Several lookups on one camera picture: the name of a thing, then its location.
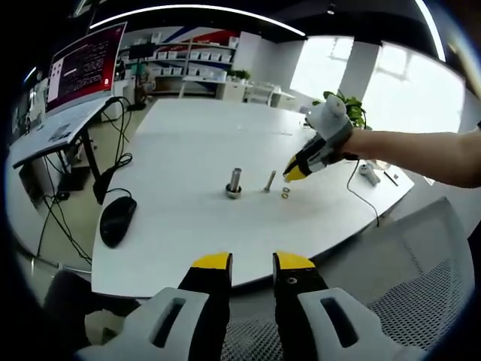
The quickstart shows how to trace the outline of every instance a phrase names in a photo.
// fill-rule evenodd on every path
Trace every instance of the green leaves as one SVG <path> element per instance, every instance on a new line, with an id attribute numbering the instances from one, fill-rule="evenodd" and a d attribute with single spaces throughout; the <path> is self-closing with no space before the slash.
<path id="1" fill-rule="evenodd" d="M 329 92 L 328 90 L 326 90 L 322 95 L 324 96 L 325 100 L 327 100 L 330 95 L 337 96 L 346 105 L 347 116 L 351 121 L 352 126 L 354 126 L 355 128 L 365 127 L 366 120 L 364 115 L 366 111 L 362 108 L 362 102 L 360 102 L 355 96 L 346 98 L 340 90 L 337 91 L 337 95 L 333 92 Z M 320 102 L 321 101 L 319 100 L 315 100 L 313 102 L 313 105 L 318 105 Z M 372 130 L 372 128 L 369 126 L 366 126 L 365 128 Z"/>
<path id="2" fill-rule="evenodd" d="M 328 100 L 328 96 L 335 96 L 333 92 L 325 91 L 322 96 L 324 96 L 325 100 Z"/>

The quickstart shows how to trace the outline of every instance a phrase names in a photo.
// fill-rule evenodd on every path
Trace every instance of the window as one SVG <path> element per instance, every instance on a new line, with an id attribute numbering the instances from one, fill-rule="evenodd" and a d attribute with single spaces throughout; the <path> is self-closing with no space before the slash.
<path id="1" fill-rule="evenodd" d="M 302 47 L 291 89 L 315 99 L 322 99 L 326 90 L 337 92 L 346 71 L 352 43 L 352 38 L 309 38 Z"/>
<path id="2" fill-rule="evenodd" d="M 384 44 L 363 102 L 375 130 L 457 132 L 464 81 L 427 56 Z"/>

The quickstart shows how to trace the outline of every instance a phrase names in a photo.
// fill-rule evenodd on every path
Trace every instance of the white cabinet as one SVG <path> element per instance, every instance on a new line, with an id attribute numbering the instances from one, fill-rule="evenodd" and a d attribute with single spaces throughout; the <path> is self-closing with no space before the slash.
<path id="1" fill-rule="evenodd" d="M 227 100 L 230 102 L 241 103 L 244 100 L 246 92 L 245 84 L 240 83 L 225 83 L 217 87 L 217 98 Z"/>
<path id="2" fill-rule="evenodd" d="M 284 93 L 274 93 L 272 95 L 271 107 L 285 109 L 287 111 L 297 111 L 297 102 L 295 97 Z"/>

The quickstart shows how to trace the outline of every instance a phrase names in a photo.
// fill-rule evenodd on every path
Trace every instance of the shelf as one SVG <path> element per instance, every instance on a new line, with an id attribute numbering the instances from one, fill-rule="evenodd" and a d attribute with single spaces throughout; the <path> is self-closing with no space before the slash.
<path id="1" fill-rule="evenodd" d="M 185 77 L 185 75 L 156 75 L 155 77 Z"/>
<path id="2" fill-rule="evenodd" d="M 237 50 L 236 47 L 227 47 L 225 45 L 215 45 L 215 44 L 209 44 L 209 43 L 192 43 L 192 45 L 195 46 L 202 46 L 202 47 L 218 47 L 219 49 L 228 49 L 228 50 Z"/>
<path id="3" fill-rule="evenodd" d="M 185 62 L 186 58 L 177 59 L 152 59 L 152 60 L 141 60 L 141 62 Z M 137 64 L 137 60 L 129 60 L 127 64 Z"/>
<path id="4" fill-rule="evenodd" d="M 232 65 L 232 62 L 220 62 L 220 61 L 216 61 L 216 60 L 189 59 L 189 62 L 213 62 L 213 63 L 216 63 L 216 64 Z"/>
<path id="5" fill-rule="evenodd" d="M 148 93 L 149 95 L 161 95 L 161 94 L 178 94 L 179 90 L 159 90 Z M 215 92 L 190 92 L 186 90 L 185 94 L 196 95 L 196 96 L 213 96 Z"/>

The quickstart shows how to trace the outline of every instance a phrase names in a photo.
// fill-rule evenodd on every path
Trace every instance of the computer mouse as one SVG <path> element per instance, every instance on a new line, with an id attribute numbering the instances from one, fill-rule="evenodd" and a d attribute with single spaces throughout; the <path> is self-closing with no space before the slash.
<path id="1" fill-rule="evenodd" d="M 127 233 L 137 202 L 131 197 L 117 198 L 102 212 L 100 236 L 105 245 L 115 248 Z"/>

